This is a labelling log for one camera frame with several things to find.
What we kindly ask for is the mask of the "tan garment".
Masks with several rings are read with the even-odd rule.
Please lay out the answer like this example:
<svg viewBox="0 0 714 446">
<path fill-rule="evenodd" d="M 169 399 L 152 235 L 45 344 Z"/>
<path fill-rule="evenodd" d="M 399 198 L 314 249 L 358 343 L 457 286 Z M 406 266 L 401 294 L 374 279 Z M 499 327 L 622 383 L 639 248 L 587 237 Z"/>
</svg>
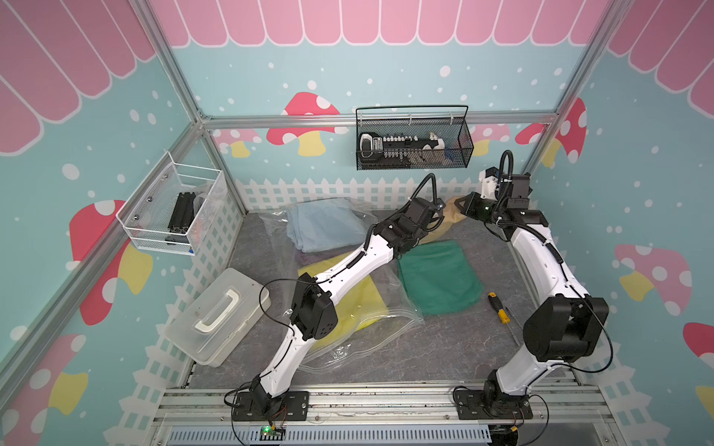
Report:
<svg viewBox="0 0 714 446">
<path fill-rule="evenodd" d="M 425 243 L 436 242 L 437 240 L 445 236 L 453 225 L 467 218 L 457 208 L 458 200 L 460 200 L 460 197 L 453 197 L 446 202 L 446 207 L 444 208 L 444 221 L 436 230 L 430 232 L 425 238 L 423 238 L 419 242 L 421 245 L 425 245 Z"/>
</svg>

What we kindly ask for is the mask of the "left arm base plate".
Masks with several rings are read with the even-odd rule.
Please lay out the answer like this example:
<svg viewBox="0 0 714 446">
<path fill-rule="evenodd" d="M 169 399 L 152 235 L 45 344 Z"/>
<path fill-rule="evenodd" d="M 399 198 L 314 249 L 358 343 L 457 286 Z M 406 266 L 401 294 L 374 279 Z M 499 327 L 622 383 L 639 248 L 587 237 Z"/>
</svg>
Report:
<svg viewBox="0 0 714 446">
<path fill-rule="evenodd" d="M 231 407 L 231 419 L 234 422 L 282 423 L 306 421 L 309 399 L 310 393 L 307 391 L 288 391 L 280 397 L 271 399 L 254 398 L 249 392 L 242 391 L 230 397 L 228 403 Z"/>
</svg>

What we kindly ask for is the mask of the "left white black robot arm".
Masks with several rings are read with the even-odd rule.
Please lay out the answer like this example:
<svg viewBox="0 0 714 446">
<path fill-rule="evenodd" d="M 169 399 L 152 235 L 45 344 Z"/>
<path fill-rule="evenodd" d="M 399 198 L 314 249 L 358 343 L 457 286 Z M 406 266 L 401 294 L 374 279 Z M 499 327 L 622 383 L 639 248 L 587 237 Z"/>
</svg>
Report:
<svg viewBox="0 0 714 446">
<path fill-rule="evenodd" d="M 343 297 L 373 271 L 403 256 L 438 229 L 445 206 L 438 197 L 436 176 L 429 173 L 402 207 L 369 227 L 363 244 L 342 262 L 316 276 L 303 274 L 293 279 L 290 323 L 270 319 L 286 327 L 283 342 L 264 371 L 228 391 L 224 403 L 236 409 L 238 397 L 247 394 L 262 417 L 270 420 L 280 413 L 293 377 L 312 346 L 337 328 L 337 306 Z"/>
</svg>

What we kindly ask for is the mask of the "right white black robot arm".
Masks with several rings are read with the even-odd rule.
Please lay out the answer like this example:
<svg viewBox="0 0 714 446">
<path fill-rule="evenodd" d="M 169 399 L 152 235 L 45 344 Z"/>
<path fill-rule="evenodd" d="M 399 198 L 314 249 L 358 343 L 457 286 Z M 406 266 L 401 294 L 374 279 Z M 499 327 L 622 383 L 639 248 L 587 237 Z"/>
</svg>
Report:
<svg viewBox="0 0 714 446">
<path fill-rule="evenodd" d="M 483 386 L 482 405 L 489 416 L 523 412 L 532 386 L 556 369 L 576 369 L 576 361 L 591 356 L 607 336 L 608 304 L 578 282 L 546 217 L 529 206 L 530 176 L 515 174 L 513 166 L 513 153 L 503 152 L 498 165 L 481 173 L 479 191 L 457 200 L 462 215 L 480 221 L 513 248 L 537 299 L 522 326 L 524 345 Z"/>
</svg>

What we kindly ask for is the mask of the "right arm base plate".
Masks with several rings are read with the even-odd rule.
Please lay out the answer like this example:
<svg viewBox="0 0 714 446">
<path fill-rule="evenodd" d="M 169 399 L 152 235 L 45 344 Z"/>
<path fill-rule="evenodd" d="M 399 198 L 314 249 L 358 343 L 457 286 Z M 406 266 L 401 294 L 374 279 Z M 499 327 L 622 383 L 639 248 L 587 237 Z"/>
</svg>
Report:
<svg viewBox="0 0 714 446">
<path fill-rule="evenodd" d="M 462 421 L 504 419 L 519 424 L 533 418 L 530 403 L 524 396 L 458 386 L 452 390 L 452 400 Z"/>
</svg>

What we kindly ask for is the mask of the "green trousers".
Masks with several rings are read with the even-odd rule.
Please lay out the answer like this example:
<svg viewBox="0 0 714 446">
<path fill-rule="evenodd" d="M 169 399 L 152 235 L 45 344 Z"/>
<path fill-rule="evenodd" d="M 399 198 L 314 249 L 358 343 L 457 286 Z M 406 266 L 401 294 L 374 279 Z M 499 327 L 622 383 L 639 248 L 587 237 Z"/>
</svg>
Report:
<svg viewBox="0 0 714 446">
<path fill-rule="evenodd" d="M 453 240 L 420 245 L 398 260 L 399 278 L 423 316 L 467 310 L 479 302 L 483 284 Z"/>
</svg>

